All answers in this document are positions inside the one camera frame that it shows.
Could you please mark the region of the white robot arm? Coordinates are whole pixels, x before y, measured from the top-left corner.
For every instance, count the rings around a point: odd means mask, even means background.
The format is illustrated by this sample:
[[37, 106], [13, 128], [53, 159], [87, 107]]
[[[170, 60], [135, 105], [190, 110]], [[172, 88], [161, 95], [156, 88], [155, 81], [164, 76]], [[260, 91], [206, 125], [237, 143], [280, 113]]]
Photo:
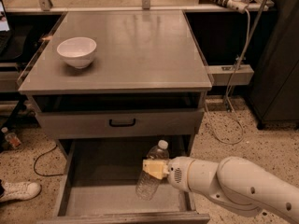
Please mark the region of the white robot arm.
[[220, 162], [176, 157], [143, 161], [146, 177], [136, 194], [150, 200], [165, 178], [175, 189], [205, 196], [211, 202], [243, 217], [267, 210], [290, 224], [299, 224], [299, 188], [240, 157]]

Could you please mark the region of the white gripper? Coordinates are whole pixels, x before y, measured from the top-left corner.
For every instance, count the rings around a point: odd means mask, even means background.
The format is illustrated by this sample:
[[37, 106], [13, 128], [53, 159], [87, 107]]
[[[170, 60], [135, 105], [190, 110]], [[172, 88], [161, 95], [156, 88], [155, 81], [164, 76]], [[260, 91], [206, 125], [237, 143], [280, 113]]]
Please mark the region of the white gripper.
[[179, 190], [190, 192], [188, 172], [194, 162], [190, 157], [176, 157], [168, 160], [143, 160], [142, 170], [162, 180], [167, 177], [169, 184]]

